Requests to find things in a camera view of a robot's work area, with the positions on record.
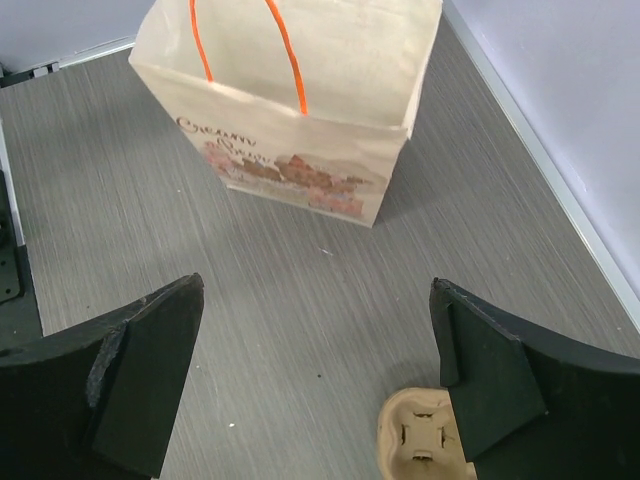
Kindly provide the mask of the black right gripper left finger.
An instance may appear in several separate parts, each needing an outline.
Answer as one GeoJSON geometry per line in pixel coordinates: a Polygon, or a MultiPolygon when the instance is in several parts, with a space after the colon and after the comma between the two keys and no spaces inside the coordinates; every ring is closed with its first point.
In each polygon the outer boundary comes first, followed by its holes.
{"type": "Polygon", "coordinates": [[[159,478],[203,310],[194,273],[3,350],[2,478],[159,478]]]}

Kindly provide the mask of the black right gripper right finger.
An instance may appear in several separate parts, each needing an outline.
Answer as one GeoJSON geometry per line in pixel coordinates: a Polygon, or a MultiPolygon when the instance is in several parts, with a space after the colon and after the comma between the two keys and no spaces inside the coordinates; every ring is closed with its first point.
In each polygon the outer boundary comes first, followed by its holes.
{"type": "Polygon", "coordinates": [[[467,461],[480,479],[636,479],[639,361],[434,279],[429,308],[467,461]]]}

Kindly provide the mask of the cream paper bag orange handles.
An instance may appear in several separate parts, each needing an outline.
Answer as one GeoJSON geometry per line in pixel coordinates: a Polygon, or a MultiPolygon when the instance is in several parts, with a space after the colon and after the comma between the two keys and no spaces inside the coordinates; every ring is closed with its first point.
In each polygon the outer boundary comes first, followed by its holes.
{"type": "Polygon", "coordinates": [[[159,0],[129,62],[226,187],[370,227],[441,15],[430,0],[159,0]]]}

